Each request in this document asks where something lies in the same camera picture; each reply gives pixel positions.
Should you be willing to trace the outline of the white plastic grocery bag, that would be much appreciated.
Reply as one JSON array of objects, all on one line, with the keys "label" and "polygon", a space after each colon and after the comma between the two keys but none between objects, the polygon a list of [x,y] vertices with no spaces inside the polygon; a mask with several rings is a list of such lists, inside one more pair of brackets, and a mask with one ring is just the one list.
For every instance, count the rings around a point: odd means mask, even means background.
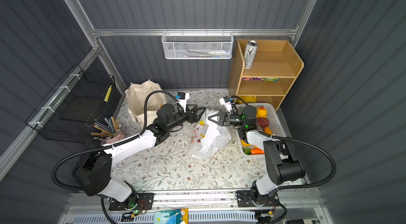
[{"label": "white plastic grocery bag", "polygon": [[196,124],[188,150],[192,156],[206,160],[218,150],[224,149],[231,141],[232,136],[227,127],[219,126],[208,119],[217,113],[219,111],[206,110]]}]

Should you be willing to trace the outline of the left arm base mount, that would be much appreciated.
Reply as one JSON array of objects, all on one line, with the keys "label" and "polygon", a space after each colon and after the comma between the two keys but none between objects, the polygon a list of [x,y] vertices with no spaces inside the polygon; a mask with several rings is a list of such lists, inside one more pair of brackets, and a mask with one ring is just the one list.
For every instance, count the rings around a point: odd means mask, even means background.
[{"label": "left arm base mount", "polygon": [[111,199],[109,211],[147,211],[152,209],[154,193],[133,193],[124,202]]}]

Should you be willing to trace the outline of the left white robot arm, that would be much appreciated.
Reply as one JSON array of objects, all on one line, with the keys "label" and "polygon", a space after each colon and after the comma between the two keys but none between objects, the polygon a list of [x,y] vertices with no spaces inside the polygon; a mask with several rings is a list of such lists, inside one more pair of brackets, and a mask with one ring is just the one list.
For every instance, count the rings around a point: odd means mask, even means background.
[{"label": "left white robot arm", "polygon": [[[134,195],[136,191],[129,184],[111,176],[112,167],[139,151],[163,143],[175,127],[185,122],[199,122],[206,111],[205,107],[189,105],[186,93],[168,96],[175,103],[162,105],[156,112],[157,118],[152,124],[144,123],[139,133],[99,148],[79,151],[59,161],[51,171],[53,183],[64,189],[84,191],[88,196],[113,198],[119,202]],[[73,170],[78,186],[65,184],[57,178],[59,168],[74,157],[80,158]]]}]

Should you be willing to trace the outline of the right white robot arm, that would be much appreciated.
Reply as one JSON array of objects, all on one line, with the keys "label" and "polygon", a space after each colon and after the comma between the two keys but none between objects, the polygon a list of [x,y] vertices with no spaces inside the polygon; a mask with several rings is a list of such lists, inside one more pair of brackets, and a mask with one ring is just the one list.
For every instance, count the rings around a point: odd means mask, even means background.
[{"label": "right white robot arm", "polygon": [[[263,206],[269,197],[276,195],[279,191],[319,187],[333,179],[337,172],[337,165],[329,153],[308,142],[266,133],[264,129],[259,127],[257,109],[252,105],[245,104],[241,113],[238,113],[234,103],[235,98],[238,97],[221,98],[219,102],[225,106],[227,111],[211,115],[208,120],[219,126],[237,127],[237,135],[241,140],[264,152],[266,165],[266,174],[253,182],[250,193],[237,191],[235,193],[237,199],[248,205]],[[296,144],[311,147],[324,155],[331,164],[329,175],[310,184],[284,186],[283,183],[302,179],[306,175],[306,169],[301,163]]]}]

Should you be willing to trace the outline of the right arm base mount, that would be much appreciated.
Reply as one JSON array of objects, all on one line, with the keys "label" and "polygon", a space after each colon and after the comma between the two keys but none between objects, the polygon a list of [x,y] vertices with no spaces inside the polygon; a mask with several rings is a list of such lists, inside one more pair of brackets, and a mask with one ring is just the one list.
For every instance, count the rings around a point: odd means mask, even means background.
[{"label": "right arm base mount", "polygon": [[279,199],[273,195],[260,195],[251,190],[237,190],[234,193],[237,198],[237,204],[240,208],[249,207],[276,207]]}]

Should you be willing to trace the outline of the cream canvas tote bag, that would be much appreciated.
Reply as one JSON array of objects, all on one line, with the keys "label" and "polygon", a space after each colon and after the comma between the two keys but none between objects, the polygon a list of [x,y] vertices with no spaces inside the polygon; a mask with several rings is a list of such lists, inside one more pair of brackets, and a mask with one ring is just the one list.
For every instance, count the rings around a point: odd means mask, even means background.
[{"label": "cream canvas tote bag", "polygon": [[156,112],[168,102],[167,96],[163,93],[153,94],[145,108],[145,100],[148,94],[153,91],[162,90],[158,83],[147,80],[141,84],[130,83],[125,91],[125,98],[128,105],[128,113],[134,122],[144,126],[144,113],[147,113],[147,126],[153,123],[158,117]]}]

